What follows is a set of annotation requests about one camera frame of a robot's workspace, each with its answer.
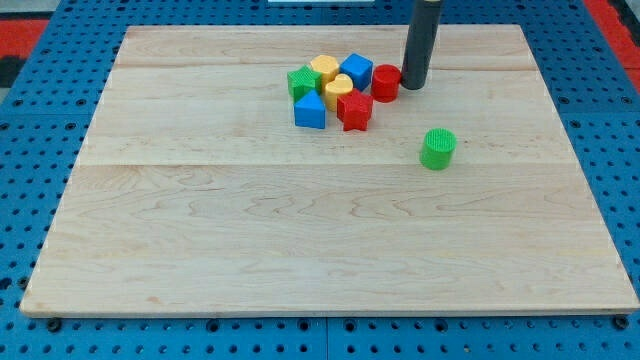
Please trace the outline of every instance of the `red star block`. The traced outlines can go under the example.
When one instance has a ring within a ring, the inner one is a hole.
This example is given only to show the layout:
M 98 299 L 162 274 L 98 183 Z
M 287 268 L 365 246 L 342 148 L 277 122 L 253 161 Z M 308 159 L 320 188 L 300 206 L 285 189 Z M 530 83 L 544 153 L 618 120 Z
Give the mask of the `red star block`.
M 338 119 L 344 124 L 343 130 L 367 130 L 367 123 L 373 111 L 373 97 L 353 89 L 338 98 Z

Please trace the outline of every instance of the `wooden board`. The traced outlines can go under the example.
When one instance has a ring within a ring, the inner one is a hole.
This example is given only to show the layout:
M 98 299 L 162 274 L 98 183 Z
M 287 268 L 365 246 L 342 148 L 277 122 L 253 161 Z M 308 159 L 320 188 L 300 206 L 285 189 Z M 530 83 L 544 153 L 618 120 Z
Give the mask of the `wooden board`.
M 48 317 L 626 313 L 638 299 L 517 26 L 442 26 L 367 132 L 286 72 L 404 26 L 132 27 L 21 309 Z M 418 162 L 424 133 L 459 139 Z

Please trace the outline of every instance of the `yellow block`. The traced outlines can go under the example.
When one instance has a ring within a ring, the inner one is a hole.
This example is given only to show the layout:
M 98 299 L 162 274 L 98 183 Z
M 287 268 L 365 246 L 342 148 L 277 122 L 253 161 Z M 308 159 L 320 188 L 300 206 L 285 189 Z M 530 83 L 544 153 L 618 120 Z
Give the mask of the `yellow block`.
M 353 90 L 353 81 L 346 74 L 338 74 L 336 78 L 324 88 L 324 103 L 327 110 L 336 111 L 338 96 L 346 95 Z
M 311 69 L 322 74 L 322 91 L 328 83 L 332 82 L 336 78 L 338 72 L 340 72 L 340 64 L 338 60 L 333 56 L 319 55 L 309 63 Z

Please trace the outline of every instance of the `blue perforated surface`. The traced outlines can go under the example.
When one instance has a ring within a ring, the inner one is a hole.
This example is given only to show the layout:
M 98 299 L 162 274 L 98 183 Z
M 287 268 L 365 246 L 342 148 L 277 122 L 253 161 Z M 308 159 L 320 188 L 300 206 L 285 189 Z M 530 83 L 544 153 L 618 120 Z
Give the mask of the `blue perforated surface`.
M 640 358 L 640 317 L 31 320 L 17 307 L 127 25 L 398 24 L 410 0 L 66 0 L 0 107 L 0 358 Z M 640 288 L 640 98 L 583 4 L 448 0 L 446 23 L 517 23 Z

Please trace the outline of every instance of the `blue block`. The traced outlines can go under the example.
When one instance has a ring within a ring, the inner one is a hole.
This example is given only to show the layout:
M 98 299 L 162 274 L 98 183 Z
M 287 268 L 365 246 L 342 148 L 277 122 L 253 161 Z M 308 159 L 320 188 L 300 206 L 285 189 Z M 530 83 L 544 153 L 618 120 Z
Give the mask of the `blue block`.
M 340 72 L 349 75 L 356 89 L 364 91 L 371 83 L 373 61 L 353 53 L 340 64 Z
M 325 107 L 318 92 L 311 90 L 293 106 L 296 126 L 325 128 Z

